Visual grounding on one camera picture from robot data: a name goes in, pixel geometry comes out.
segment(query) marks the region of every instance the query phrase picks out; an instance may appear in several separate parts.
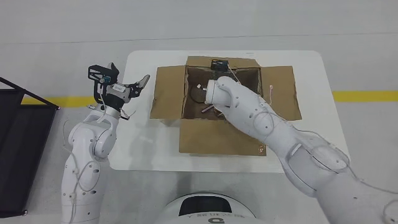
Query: black panel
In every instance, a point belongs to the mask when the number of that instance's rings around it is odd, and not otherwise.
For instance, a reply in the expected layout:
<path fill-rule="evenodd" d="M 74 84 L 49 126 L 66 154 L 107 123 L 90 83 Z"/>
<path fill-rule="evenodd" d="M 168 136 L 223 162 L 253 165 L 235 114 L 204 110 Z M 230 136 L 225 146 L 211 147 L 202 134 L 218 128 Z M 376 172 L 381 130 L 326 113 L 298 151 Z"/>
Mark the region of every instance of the black panel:
<path fill-rule="evenodd" d="M 16 112 L 0 149 L 0 216 L 24 210 L 55 111 L 21 105 Z"/>
<path fill-rule="evenodd" d="M 199 195 L 186 198 L 182 202 L 179 216 L 202 212 L 232 213 L 232 209 L 229 202 L 224 198 Z"/>
<path fill-rule="evenodd" d="M 0 149 L 23 97 L 24 94 L 19 90 L 0 90 Z"/>

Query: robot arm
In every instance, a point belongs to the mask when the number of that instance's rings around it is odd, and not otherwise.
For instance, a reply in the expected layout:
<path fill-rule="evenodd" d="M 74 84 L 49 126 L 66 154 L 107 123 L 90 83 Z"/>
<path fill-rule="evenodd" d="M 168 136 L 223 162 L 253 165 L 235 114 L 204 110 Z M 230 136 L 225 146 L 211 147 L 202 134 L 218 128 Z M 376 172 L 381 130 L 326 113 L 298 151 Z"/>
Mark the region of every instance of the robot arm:
<path fill-rule="evenodd" d="M 111 63 L 109 68 L 91 66 L 88 78 L 95 81 L 96 106 L 70 132 L 68 143 L 73 147 L 65 163 L 62 179 L 62 223 L 98 223 L 106 187 L 101 173 L 105 161 L 116 142 L 116 128 L 122 116 L 123 104 L 138 97 L 149 75 L 141 81 L 125 85 L 118 83 L 119 71 Z"/>
<path fill-rule="evenodd" d="M 391 195 L 360 181 L 352 173 L 348 157 L 319 134 L 298 130 L 259 95 L 229 77 L 209 80 L 206 90 L 206 103 L 274 151 L 287 178 L 301 192 L 317 198 L 330 223 L 397 220 L 391 216 L 397 208 L 397 202 L 389 204 Z"/>

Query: yellow floor stripe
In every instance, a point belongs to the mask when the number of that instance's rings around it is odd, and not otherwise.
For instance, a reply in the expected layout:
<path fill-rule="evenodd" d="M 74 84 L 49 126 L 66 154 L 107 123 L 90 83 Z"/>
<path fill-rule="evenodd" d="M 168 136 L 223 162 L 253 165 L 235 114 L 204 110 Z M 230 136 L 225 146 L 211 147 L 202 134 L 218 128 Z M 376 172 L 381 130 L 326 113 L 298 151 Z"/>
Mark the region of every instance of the yellow floor stripe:
<path fill-rule="evenodd" d="M 398 101 L 398 91 L 334 91 L 335 102 Z"/>
<path fill-rule="evenodd" d="M 45 99 L 62 108 L 82 107 L 95 104 L 94 97 L 92 96 L 46 97 Z M 42 103 L 34 98 L 25 97 L 22 100 L 22 104 L 37 105 Z"/>
<path fill-rule="evenodd" d="M 398 101 L 398 91 L 333 91 L 335 102 L 387 102 Z M 48 97 L 46 100 L 61 106 L 62 108 L 77 108 L 95 104 L 92 96 L 66 96 Z M 37 105 L 39 101 L 25 97 L 22 100 L 25 105 Z"/>

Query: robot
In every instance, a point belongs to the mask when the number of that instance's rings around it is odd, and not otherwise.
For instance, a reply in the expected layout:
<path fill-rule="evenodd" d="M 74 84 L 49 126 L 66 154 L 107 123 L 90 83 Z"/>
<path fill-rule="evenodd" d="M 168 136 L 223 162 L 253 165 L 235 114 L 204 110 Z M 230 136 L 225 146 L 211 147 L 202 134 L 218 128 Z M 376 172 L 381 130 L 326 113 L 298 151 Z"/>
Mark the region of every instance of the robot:
<path fill-rule="evenodd" d="M 62 223 L 98 223 L 106 179 L 101 163 L 116 142 L 119 119 L 129 119 L 123 104 L 138 97 L 149 80 L 125 85 L 113 65 L 89 68 L 95 81 L 96 106 L 70 132 L 73 147 L 62 180 Z M 209 80 L 206 103 L 214 105 L 235 128 L 264 143 L 279 158 L 291 183 L 318 200 L 328 221 L 398 223 L 397 192 L 379 189 L 359 179 L 348 157 L 313 131 L 295 128 L 267 102 L 230 77 Z M 243 204 L 220 194 L 200 193 L 170 202 L 155 224 L 264 223 Z"/>

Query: brown cardboard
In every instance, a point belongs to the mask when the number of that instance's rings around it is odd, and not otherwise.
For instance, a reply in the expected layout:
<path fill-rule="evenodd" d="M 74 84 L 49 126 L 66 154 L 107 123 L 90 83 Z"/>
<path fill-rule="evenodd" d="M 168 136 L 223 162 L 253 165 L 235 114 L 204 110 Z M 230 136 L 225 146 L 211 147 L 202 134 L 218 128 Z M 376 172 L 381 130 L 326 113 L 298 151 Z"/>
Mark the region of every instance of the brown cardboard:
<path fill-rule="evenodd" d="M 272 85 L 272 109 L 286 120 L 299 120 L 301 112 L 297 102 L 293 67 L 261 68 L 263 98 L 270 103 L 269 86 Z"/>
<path fill-rule="evenodd" d="M 185 66 L 157 68 L 154 100 L 150 112 L 151 119 L 181 118 L 184 76 Z"/>
<path fill-rule="evenodd" d="M 264 95 L 267 102 L 269 85 L 272 85 L 275 112 L 287 120 L 301 119 L 292 67 L 260 67 L 254 59 L 220 57 L 188 57 L 186 66 L 159 67 L 150 118 L 181 118 L 179 151 L 182 153 L 265 156 L 263 144 L 214 112 L 201 114 L 206 105 L 196 103 L 189 95 L 197 83 L 206 86 L 209 79 L 216 79 L 211 78 L 213 59 L 228 60 L 242 84 Z"/>
<path fill-rule="evenodd" d="M 265 156 L 266 147 L 226 121 L 181 119 L 180 152 Z"/>

